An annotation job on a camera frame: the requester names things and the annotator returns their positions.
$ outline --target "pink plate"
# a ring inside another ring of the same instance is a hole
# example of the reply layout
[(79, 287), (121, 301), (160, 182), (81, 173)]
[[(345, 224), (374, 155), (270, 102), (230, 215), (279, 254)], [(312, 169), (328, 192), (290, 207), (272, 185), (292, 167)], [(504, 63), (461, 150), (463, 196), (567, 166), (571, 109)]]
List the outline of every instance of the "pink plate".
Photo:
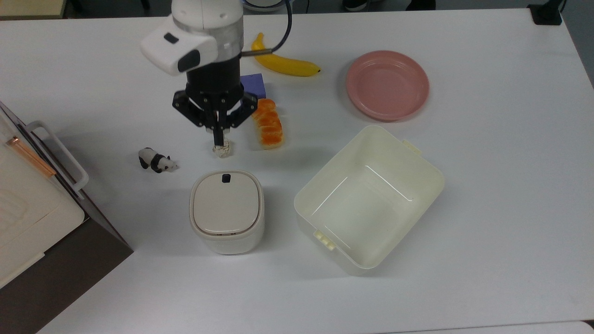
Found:
[(423, 106), (429, 96), (429, 79), (408, 56), (373, 51), (350, 66), (346, 90), (353, 104), (365, 114), (382, 121), (396, 121)]

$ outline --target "toy panda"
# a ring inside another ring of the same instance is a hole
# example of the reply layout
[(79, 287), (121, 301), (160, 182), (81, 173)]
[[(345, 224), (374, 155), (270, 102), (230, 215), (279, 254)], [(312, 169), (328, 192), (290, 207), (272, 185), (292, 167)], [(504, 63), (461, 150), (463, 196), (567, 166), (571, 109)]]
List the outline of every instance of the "toy panda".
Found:
[(140, 165), (144, 169), (147, 169), (150, 166), (150, 168), (157, 173), (163, 171), (172, 172), (179, 168), (175, 162), (170, 160), (169, 156), (166, 157), (160, 155), (150, 147), (145, 147), (138, 151), (138, 159), (140, 160)]

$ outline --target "purple cube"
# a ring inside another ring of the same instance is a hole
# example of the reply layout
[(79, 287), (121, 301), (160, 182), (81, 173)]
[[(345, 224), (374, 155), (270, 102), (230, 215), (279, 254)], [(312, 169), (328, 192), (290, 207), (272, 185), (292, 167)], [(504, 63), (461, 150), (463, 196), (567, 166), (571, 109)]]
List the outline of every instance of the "purple cube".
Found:
[(264, 80), (262, 74), (250, 74), (241, 76), (241, 84), (244, 85), (244, 90), (248, 93), (256, 95), (259, 99), (266, 98), (266, 89), (264, 88)]

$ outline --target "banana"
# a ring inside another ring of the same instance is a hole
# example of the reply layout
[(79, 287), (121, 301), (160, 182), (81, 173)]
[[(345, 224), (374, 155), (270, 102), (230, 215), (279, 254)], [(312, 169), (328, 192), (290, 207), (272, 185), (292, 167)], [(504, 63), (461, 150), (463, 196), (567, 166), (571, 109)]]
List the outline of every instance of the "banana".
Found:
[[(266, 48), (263, 39), (264, 34), (259, 33), (254, 43), (252, 43), (252, 51)], [(262, 66), (270, 70), (298, 77), (309, 77), (321, 71), (318, 65), (309, 61), (290, 59), (273, 54), (256, 56), (255, 58)]]

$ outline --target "black button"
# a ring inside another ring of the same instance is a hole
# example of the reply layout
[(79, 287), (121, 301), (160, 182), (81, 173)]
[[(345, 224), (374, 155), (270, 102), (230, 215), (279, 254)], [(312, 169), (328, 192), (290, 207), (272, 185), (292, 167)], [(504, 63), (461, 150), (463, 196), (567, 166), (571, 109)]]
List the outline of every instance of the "black button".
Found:
[(167, 42), (169, 42), (171, 44), (175, 44), (179, 41), (179, 38), (175, 37), (174, 35), (172, 35), (170, 33), (166, 33), (165, 36), (163, 36), (163, 38), (165, 38), (167, 40)]
[(200, 65), (200, 52), (198, 50), (192, 50), (178, 61), (178, 71), (185, 72), (198, 65)]

